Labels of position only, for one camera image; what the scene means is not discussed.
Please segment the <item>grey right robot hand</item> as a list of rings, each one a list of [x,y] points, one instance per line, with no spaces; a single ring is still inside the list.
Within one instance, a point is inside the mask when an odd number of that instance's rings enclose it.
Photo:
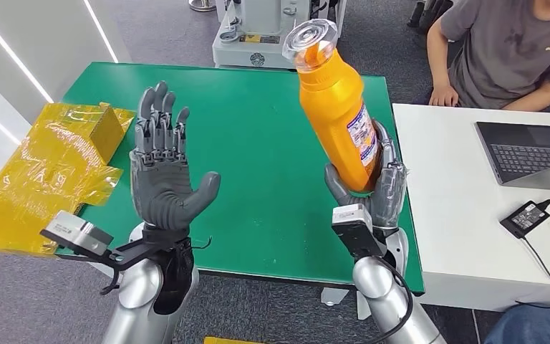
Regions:
[[[330,193],[340,206],[362,204],[372,217],[372,224],[380,229],[395,229],[402,210],[406,191],[407,168],[400,160],[395,143],[386,128],[372,121],[380,139],[380,175],[374,179],[373,191],[367,196],[355,196],[342,183],[332,164],[324,168],[324,180]]]

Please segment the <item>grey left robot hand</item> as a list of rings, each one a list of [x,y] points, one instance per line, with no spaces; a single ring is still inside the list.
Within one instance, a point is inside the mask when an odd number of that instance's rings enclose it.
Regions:
[[[159,229],[177,231],[216,199],[221,175],[203,175],[192,188],[188,162],[188,107],[175,115],[175,93],[164,81],[145,89],[134,125],[135,146],[130,151],[131,194],[138,216]]]

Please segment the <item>person's right hand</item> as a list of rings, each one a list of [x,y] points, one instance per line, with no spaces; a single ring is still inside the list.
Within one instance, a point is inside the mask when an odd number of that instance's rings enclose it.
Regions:
[[[431,106],[456,107],[459,104],[459,96],[449,84],[435,85],[428,104]]]

